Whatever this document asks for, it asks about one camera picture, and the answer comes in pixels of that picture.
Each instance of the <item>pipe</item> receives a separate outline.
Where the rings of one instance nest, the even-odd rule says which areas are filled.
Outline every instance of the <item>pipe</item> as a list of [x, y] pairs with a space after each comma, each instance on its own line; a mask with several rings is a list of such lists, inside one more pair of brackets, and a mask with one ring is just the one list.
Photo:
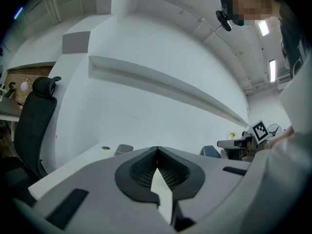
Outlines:
[[59, 20], [58, 20], [58, 17], [56, 16], [56, 13], [55, 13], [55, 9], [54, 9], [52, 0], [48, 0], [48, 3], [49, 3], [50, 8], [51, 8], [51, 15], [52, 15], [52, 17], [54, 18], [56, 24], [58, 24], [58, 23], [59, 23]]
[[55, 11], [55, 14], [58, 18], [58, 21], [59, 22], [63, 22], [62, 20], [62, 17], [60, 16], [60, 13], [59, 13], [59, 7], [58, 7], [58, 3], [56, 0], [52, 0], [52, 4], [53, 4], [53, 8], [54, 8], [54, 11]]
[[57, 22], [55, 22], [55, 19], [53, 18], [52, 14], [51, 14], [51, 12], [50, 12], [50, 10], [49, 10], [47, 1], [46, 1], [46, 0], [43, 0], [43, 2], [44, 2], [44, 5], [45, 5], [45, 8], [47, 9], [48, 14], [49, 14], [49, 16], [50, 16], [50, 18], [51, 18], [52, 23], [57, 24]]
[[31, 27], [31, 29], [34, 31], [34, 28], [33, 28], [33, 26], [31, 25], [31, 22], [30, 22], [30, 20], [29, 20], [29, 18], [28, 18], [28, 16], [27, 16], [27, 14], [26, 14], [26, 11], [25, 11], [25, 10], [24, 10], [23, 14], [24, 14], [24, 16], [25, 16], [25, 18], [26, 18], [26, 21], [28, 22], [29, 26], [30, 26], [30, 27]]
[[179, 4], [177, 4], [177, 3], [173, 2], [173, 1], [170, 1], [170, 0], [163, 0], [163, 1], [169, 2], [169, 3], [171, 3], [171, 4], [174, 4], [174, 5], [178, 6], [178, 7], [180, 7], [180, 8], [183, 9], [183, 10], [186, 10], [187, 12], [191, 13], [192, 15], [194, 15], [195, 17], [197, 17], [198, 19], [200, 19], [203, 23], [207, 24], [212, 30], [214, 30], [214, 32], [217, 34], [217, 36], [220, 37], [220, 38], [230, 47], [231, 51], [234, 53], [235, 57], [237, 58], [239, 64], [240, 64], [241, 67], [243, 68], [244, 73], [245, 73], [245, 75], [246, 75], [248, 81], [249, 81], [249, 82], [251, 81], [250, 76], [247, 74], [247, 71], [246, 71], [244, 65], [242, 64], [241, 60], [239, 59], [239, 57], [238, 57], [238, 55], [236, 54], [236, 52], [234, 51], [234, 49], [233, 49], [233, 48], [230, 46], [230, 44], [219, 34], [219, 32], [217, 32], [217, 30], [216, 30], [215, 28], [213, 28], [209, 23], [207, 23], [207, 21], [206, 21], [205, 18], [199, 17], [199, 16], [198, 16], [197, 14], [195, 14], [194, 12], [190, 11], [189, 9], [187, 9], [187, 8], [181, 6], [181, 5], [179, 5]]
[[255, 85], [255, 86], [252, 86], [252, 87], [250, 87], [250, 88], [246, 88], [246, 89], [244, 89], [244, 91], [255, 91], [255, 90], [258, 90], [258, 89], [260, 89], [260, 88], [267, 87], [267, 86], [269, 86], [269, 85], [271, 85], [271, 84], [273, 84], [273, 83], [276, 83], [276, 81], [275, 81], [275, 82], [266, 81], [266, 82], [257, 84], [257, 85]]
[[82, 0], [79, 0], [79, 6], [80, 6], [80, 12], [81, 12], [82, 14], [84, 14]]
[[[220, 25], [219, 27], [217, 27], [215, 30], [218, 31], [218, 29], [221, 28], [221, 27], [222, 27], [222, 25]], [[213, 31], [210, 35], [208, 35], [207, 38], [203, 41], [203, 43], [205, 44], [206, 41], [207, 41], [211, 36], [213, 36], [214, 34], [215, 34], [215, 31]]]
[[200, 21], [200, 23], [199, 23], [199, 25], [196, 27], [196, 29], [191, 33], [191, 35], [193, 35], [194, 33], [195, 33], [195, 31], [201, 26], [201, 23], [202, 23], [203, 21], [201, 20]]
[[4, 42], [1, 43], [3, 47], [11, 54], [12, 52], [8, 49], [8, 47], [4, 44]]

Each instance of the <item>chair headrest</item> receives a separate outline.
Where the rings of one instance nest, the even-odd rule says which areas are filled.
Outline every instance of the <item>chair headrest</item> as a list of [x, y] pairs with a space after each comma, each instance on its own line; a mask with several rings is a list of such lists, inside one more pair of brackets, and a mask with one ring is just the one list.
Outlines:
[[33, 83], [33, 91], [40, 96], [52, 96], [56, 87], [55, 82], [62, 80], [61, 77], [39, 77]]

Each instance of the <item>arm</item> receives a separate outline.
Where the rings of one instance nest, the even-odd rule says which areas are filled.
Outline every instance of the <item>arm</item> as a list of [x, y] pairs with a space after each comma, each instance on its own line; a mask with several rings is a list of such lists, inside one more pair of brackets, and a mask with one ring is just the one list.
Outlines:
[[[284, 139], [284, 138], [288, 138], [290, 137], [291, 135], [293, 135], [293, 127], [290, 126], [289, 128], [287, 128], [284, 132], [282, 132], [281, 134], [277, 135], [277, 136], [274, 136], [272, 138], [269, 139], [270, 141], [270, 145], [271, 145], [271, 148], [274, 147], [274, 145], [279, 142], [280, 140]], [[259, 151], [262, 151], [263, 150], [263, 143], [260, 143], [259, 144], [259, 147], [258, 147], [258, 152]]]

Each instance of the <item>black cutout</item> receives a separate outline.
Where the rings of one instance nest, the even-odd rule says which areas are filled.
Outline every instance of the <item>black cutout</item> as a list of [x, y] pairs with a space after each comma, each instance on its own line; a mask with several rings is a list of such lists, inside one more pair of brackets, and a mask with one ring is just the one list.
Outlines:
[[184, 217], [177, 200], [173, 201], [172, 216], [170, 225], [175, 228], [177, 232], [185, 230], [186, 228], [196, 224], [188, 217]]
[[245, 174], [247, 172], [247, 170], [243, 170], [243, 169], [239, 169], [239, 168], [235, 168], [235, 167], [230, 167], [230, 166], [224, 167], [223, 170], [226, 172], [241, 175], [241, 176], [245, 176]]
[[52, 211], [47, 217], [47, 220], [56, 227], [64, 230], [88, 193], [88, 191], [82, 189], [72, 190], [72, 192], [54, 209], [54, 211]]

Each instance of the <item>ceiling light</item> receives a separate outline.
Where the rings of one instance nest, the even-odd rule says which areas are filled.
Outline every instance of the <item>ceiling light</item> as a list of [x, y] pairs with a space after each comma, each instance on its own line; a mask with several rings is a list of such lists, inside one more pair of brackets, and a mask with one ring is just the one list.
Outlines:
[[271, 82], [275, 81], [275, 60], [270, 61]]
[[19, 16], [19, 14], [22, 11], [22, 9], [23, 9], [23, 7], [19, 8], [19, 10], [14, 15], [14, 19], [16, 19]]
[[260, 21], [258, 22], [258, 24], [259, 24], [259, 27], [263, 36], [269, 33], [269, 29], [265, 21]]

